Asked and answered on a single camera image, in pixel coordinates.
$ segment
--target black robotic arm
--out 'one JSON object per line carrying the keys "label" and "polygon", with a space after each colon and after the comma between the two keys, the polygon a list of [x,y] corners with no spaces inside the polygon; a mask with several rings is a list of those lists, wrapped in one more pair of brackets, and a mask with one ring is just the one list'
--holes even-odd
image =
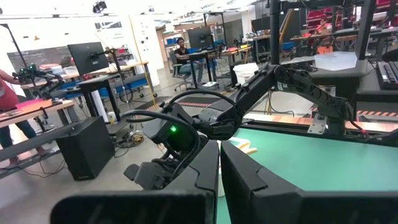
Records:
{"label": "black robotic arm", "polygon": [[[182,93],[170,103],[161,105],[161,115],[139,110],[122,114],[122,117],[136,115],[157,117],[144,119],[148,122],[143,132],[154,143],[162,143],[167,149],[162,158],[145,162],[140,167],[133,164],[124,174],[145,189],[166,187],[195,158],[209,139],[231,138],[242,124],[243,116],[270,90],[296,93],[316,103],[319,108],[317,119],[322,121],[323,133],[343,135],[345,120],[352,118],[353,109],[347,100],[331,96],[319,89],[312,83],[311,76],[306,71],[289,70],[280,65],[265,65],[233,95],[234,101],[224,96],[225,100],[204,109],[199,115],[190,116],[175,101],[190,93],[213,95],[219,93],[206,90]],[[191,127],[204,136],[199,138]]]}

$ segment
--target person sitting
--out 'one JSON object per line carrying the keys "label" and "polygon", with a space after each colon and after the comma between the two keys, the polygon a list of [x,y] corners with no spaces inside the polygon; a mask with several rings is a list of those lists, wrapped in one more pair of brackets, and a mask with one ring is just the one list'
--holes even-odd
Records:
{"label": "person sitting", "polygon": [[[175,57],[177,58],[177,64],[182,64],[180,67],[180,70],[178,71],[179,73],[184,73],[187,75],[191,75],[191,65],[187,63],[187,60],[189,57],[187,54],[189,54],[188,50],[185,48],[185,41],[182,37],[179,37],[177,39],[177,44],[180,46],[177,50],[174,50]],[[198,70],[198,83],[205,84],[205,82],[202,82],[201,78],[203,76],[203,63],[201,62],[195,62],[193,64],[193,68],[195,70]]]}
{"label": "person sitting", "polygon": [[[16,108],[19,103],[18,97],[15,92],[7,85],[7,83],[20,85],[18,80],[15,80],[12,76],[8,75],[5,71],[0,70],[0,111],[10,111]],[[28,121],[21,121],[16,123],[16,126],[25,134],[29,139],[36,137],[36,132],[29,124]],[[5,126],[0,128],[0,145],[3,148],[12,146],[10,127]],[[39,146],[36,148],[38,154],[43,155],[46,150]],[[12,157],[9,159],[10,164],[17,164],[18,157]]]}

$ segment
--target gray concrete floor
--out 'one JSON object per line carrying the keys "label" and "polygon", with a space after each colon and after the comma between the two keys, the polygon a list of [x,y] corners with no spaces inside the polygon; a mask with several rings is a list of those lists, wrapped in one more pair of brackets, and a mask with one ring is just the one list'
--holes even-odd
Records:
{"label": "gray concrete floor", "polygon": [[[172,78],[167,69],[159,70],[160,85],[155,87],[155,92],[159,96],[174,96],[174,85],[180,80]],[[144,89],[144,98],[139,98],[134,94],[134,99],[139,101],[150,101],[152,99],[149,89]],[[143,104],[133,102],[133,107]],[[272,106],[278,111],[292,110],[295,114],[305,114],[309,112],[312,103],[294,94],[274,93],[272,95]],[[265,102],[260,103],[254,110],[263,113]],[[121,111],[129,110],[127,105],[120,103]],[[185,107],[190,114],[199,113],[201,108]],[[83,119],[84,113],[76,107],[76,111]],[[49,121],[61,126],[57,114],[50,114]],[[49,215],[52,207],[62,198],[79,192],[92,190],[140,190],[141,187],[123,176],[125,168],[130,164],[140,164],[150,161],[155,157],[160,157],[162,153],[157,146],[146,139],[140,146],[130,148],[128,153],[118,159],[112,158],[95,180],[75,182],[68,169],[64,169],[57,175],[52,175],[45,179],[28,175],[22,171],[12,174],[0,180],[0,223],[49,223]],[[42,165],[46,172],[53,172],[63,161],[61,154],[53,156]],[[30,171],[41,172],[38,164],[28,168]]]}

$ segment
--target robotic arm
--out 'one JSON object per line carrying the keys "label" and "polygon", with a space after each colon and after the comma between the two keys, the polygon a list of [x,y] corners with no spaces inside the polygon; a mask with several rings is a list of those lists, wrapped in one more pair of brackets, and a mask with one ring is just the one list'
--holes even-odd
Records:
{"label": "robotic arm", "polygon": [[[29,65],[28,68],[22,68],[19,70],[18,73],[13,73],[12,76],[14,77],[14,79],[16,80],[18,79],[20,83],[25,83],[27,80],[32,82],[34,86],[33,94],[45,100],[50,99],[51,92],[56,90],[58,87],[60,87],[62,84],[65,83],[65,80],[60,75],[52,75],[42,72],[37,69],[36,65]],[[35,78],[44,78],[47,81],[47,83],[42,87],[38,88],[35,83]],[[44,91],[47,87],[53,85],[52,81],[53,79],[58,80],[57,84],[48,89],[47,91]]]}
{"label": "robotic arm", "polygon": [[[188,91],[176,96],[170,103],[162,104],[162,114],[156,119],[127,119],[129,122],[149,121],[144,126],[144,134],[154,143],[164,144],[167,152],[160,159],[144,162],[140,167],[135,164],[129,166],[124,174],[144,189],[166,187],[195,158],[209,139],[228,140],[232,137],[242,124],[243,116],[270,90],[296,93],[316,103],[319,110],[316,119],[324,127],[322,134],[343,135],[345,121],[353,117],[353,109],[346,99],[331,96],[319,89],[306,71],[265,65],[233,95],[234,101],[226,98],[204,109],[199,115],[191,117],[175,100],[190,93],[204,93],[206,90]],[[150,111],[138,110],[122,116],[134,115],[151,116]],[[176,118],[182,120],[184,125],[176,123]],[[192,131],[192,128],[205,136],[198,140],[199,137],[193,135],[196,131]]]}

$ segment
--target office chair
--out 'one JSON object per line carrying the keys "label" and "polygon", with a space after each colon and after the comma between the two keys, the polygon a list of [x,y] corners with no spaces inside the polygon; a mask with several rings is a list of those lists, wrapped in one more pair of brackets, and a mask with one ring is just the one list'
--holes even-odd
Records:
{"label": "office chair", "polygon": [[177,84],[177,86],[174,88],[174,91],[177,91],[177,87],[180,88],[181,90],[181,86],[185,86],[185,89],[188,88],[188,84],[192,84],[192,82],[188,82],[188,78],[190,78],[190,73],[180,73],[180,67],[182,66],[182,64],[177,64],[177,58],[175,57],[175,53],[174,52],[170,52],[170,58],[172,60],[173,63],[173,78],[179,78],[182,79],[183,81],[180,82],[179,84]]}

